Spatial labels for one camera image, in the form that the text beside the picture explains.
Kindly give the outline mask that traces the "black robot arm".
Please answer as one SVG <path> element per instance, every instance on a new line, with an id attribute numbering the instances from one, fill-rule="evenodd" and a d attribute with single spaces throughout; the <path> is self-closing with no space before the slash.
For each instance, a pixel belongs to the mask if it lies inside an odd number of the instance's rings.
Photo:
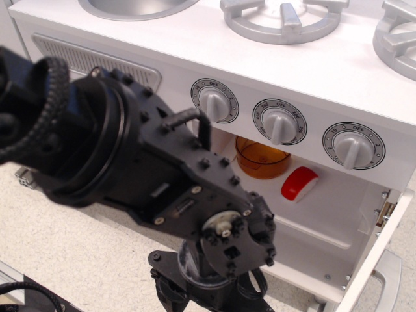
<path id="1" fill-rule="evenodd" d="M 101 203 L 182 238 L 178 252 L 148 257 L 165 310 L 270 310 L 261 267 L 276 255 L 273 214 L 211 151 L 202 111 L 175 113 L 120 70 L 70 81 L 61 58 L 2 48 L 1 162 L 30 168 L 55 203 Z"/>

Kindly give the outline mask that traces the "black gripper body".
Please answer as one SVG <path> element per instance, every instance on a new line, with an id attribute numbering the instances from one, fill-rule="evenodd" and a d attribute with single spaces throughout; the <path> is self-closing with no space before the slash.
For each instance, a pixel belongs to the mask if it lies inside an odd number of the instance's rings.
<path id="1" fill-rule="evenodd" d="M 184 311 L 193 301 L 209 311 L 272 311 L 264 299 L 267 282 L 253 270 L 227 279 L 188 252 L 154 251 L 148 257 L 157 296 L 166 311 Z"/>

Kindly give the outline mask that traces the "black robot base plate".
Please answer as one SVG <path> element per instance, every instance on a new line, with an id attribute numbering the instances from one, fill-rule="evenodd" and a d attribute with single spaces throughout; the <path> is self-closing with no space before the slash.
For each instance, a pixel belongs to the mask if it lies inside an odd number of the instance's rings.
<path id="1" fill-rule="evenodd" d="M 63 306 L 64 312 L 81 312 L 82 310 L 73 305 L 71 302 L 53 293 L 59 303 Z M 32 289 L 24 290 L 24 304 L 19 308 L 19 311 L 47 311 L 54 312 L 55 306 L 52 301 L 44 294 L 34 291 Z"/>

